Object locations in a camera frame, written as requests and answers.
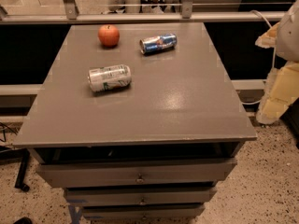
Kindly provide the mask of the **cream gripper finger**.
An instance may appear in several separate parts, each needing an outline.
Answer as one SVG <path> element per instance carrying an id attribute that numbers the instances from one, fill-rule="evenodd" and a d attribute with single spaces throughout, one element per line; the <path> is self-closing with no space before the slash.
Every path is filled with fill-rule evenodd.
<path id="1" fill-rule="evenodd" d="M 257 121 L 266 125 L 273 124 L 298 98 L 299 63 L 286 62 L 280 69 L 272 68 L 256 114 Z"/>
<path id="2" fill-rule="evenodd" d="M 277 22 L 275 25 L 270 27 L 264 34 L 260 35 L 255 41 L 255 45 L 264 49 L 273 48 L 277 43 L 278 26 L 279 23 Z"/>

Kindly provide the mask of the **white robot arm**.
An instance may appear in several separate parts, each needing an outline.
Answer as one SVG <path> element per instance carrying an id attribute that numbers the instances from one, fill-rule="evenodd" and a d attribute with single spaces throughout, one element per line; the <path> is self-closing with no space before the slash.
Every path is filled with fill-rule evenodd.
<path id="1" fill-rule="evenodd" d="M 260 35 L 255 45 L 273 48 L 274 55 L 286 61 L 279 69 L 271 68 L 256 114 L 259 123 L 272 124 L 299 98 L 299 1 L 278 23 Z"/>

